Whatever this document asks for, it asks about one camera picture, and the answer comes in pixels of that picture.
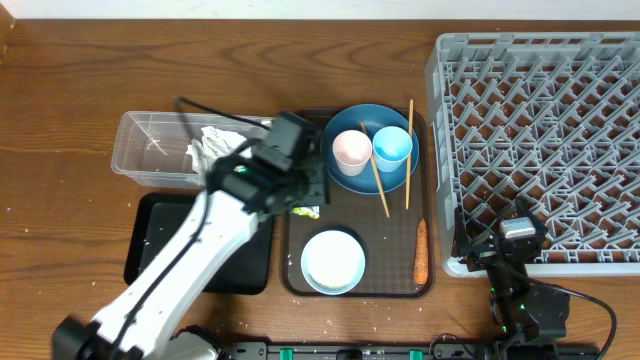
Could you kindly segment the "orange carrot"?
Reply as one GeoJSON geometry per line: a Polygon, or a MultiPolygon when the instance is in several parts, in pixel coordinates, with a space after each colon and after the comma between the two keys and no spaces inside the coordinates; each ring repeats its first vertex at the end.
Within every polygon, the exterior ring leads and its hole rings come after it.
{"type": "Polygon", "coordinates": [[[429,274],[428,260],[428,232],[424,218],[418,222],[416,229],[415,258],[413,266],[413,278],[417,285],[425,285],[429,274]]]}

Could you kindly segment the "pink cup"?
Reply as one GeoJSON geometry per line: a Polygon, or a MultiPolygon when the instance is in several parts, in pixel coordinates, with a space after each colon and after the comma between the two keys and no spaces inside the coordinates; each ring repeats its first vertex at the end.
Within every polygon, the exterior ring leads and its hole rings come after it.
{"type": "Polygon", "coordinates": [[[338,169],[346,176],[359,175],[369,162],[372,151],[369,137],[357,130],[341,132],[332,144],[338,169]]]}

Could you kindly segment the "light blue bowl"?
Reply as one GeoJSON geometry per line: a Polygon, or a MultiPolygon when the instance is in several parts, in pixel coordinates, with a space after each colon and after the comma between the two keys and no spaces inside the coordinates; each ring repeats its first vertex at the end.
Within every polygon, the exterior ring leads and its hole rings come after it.
{"type": "Polygon", "coordinates": [[[353,290],[364,276],[366,256],[349,232],[325,230],[305,244],[300,258],[305,281],[317,292],[337,296],[353,290]]]}

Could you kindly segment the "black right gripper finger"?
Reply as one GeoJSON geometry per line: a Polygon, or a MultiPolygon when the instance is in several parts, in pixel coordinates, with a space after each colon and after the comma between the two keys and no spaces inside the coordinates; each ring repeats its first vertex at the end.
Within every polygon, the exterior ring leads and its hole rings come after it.
{"type": "Polygon", "coordinates": [[[515,199],[515,206],[517,209],[517,213],[521,218],[527,218],[532,227],[535,229],[536,235],[546,235],[548,233],[548,229],[529,209],[527,201],[522,197],[517,197],[515,199]]]}
{"type": "Polygon", "coordinates": [[[466,231],[465,223],[462,219],[460,209],[457,208],[454,211],[455,231],[454,231],[454,245],[455,252],[458,257],[466,257],[469,253],[470,243],[469,237],[466,231]]]}

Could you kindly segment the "green snack wrapper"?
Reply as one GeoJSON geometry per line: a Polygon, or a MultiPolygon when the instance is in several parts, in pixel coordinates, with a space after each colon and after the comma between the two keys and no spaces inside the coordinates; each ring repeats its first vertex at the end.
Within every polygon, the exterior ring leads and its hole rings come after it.
{"type": "Polygon", "coordinates": [[[291,210],[291,213],[311,219],[318,219],[320,217],[320,208],[318,206],[295,207],[291,210]]]}

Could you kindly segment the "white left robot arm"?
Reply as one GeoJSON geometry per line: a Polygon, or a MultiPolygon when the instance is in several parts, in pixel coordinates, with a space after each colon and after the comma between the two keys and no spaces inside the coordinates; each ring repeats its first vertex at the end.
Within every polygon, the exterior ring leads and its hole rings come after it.
{"type": "Polygon", "coordinates": [[[296,207],[327,203],[319,156],[323,131],[279,113],[264,138],[249,138],[205,172],[173,237],[141,275],[93,319],[65,318],[52,335],[54,359],[218,359],[221,349],[177,326],[260,222],[296,207]]]}

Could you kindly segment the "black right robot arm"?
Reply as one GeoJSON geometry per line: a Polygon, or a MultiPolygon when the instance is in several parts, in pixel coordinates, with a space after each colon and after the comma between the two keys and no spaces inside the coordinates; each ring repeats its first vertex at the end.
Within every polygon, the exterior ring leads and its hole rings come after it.
{"type": "Polygon", "coordinates": [[[499,343],[511,345],[549,343],[566,335],[569,296],[535,284],[526,264],[541,254],[547,228],[515,201],[516,215],[500,222],[499,230],[482,243],[471,242],[462,215],[455,212],[454,247],[470,272],[484,271],[492,290],[490,308],[504,331],[499,343]]]}

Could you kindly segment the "white paper tissue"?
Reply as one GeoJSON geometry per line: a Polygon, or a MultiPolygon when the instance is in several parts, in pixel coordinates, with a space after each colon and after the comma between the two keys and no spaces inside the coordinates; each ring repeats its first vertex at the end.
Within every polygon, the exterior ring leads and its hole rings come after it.
{"type": "Polygon", "coordinates": [[[237,132],[203,127],[201,139],[192,139],[187,146],[186,154],[191,157],[192,170],[204,175],[218,158],[231,154],[246,140],[237,132]]]}

